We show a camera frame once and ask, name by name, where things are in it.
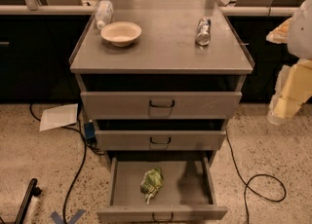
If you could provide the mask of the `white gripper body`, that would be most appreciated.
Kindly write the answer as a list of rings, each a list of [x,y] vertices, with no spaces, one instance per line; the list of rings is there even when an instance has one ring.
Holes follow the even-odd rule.
[[[312,96],[312,60],[301,58],[293,65],[283,86],[282,99],[294,100],[299,105]]]

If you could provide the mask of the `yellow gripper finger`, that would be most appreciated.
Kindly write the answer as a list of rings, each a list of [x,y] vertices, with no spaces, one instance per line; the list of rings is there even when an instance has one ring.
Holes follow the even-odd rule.
[[[267,120],[273,125],[280,126],[289,121],[300,109],[302,101],[295,88],[296,66],[282,67],[275,85]]]
[[[266,40],[274,44],[286,44],[291,20],[292,19],[286,19],[279,26],[270,31],[266,36]]]

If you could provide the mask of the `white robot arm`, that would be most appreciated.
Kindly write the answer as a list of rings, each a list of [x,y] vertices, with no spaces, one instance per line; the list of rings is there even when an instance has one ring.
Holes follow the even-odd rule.
[[[282,125],[312,97],[312,0],[305,0],[266,40],[286,44],[288,52],[298,58],[296,64],[282,66],[269,104],[267,120]]]

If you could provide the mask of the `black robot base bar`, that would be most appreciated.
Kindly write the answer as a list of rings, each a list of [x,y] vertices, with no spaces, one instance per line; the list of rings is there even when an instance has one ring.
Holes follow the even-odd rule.
[[[38,179],[37,178],[32,178],[29,181],[29,184],[27,186],[26,192],[24,194],[22,203],[19,207],[19,212],[17,214],[16,220],[14,224],[23,224],[23,221],[25,219],[25,216],[27,214],[29,205],[31,203],[31,200],[33,197],[39,197],[42,193],[42,190],[40,187],[37,185]]]

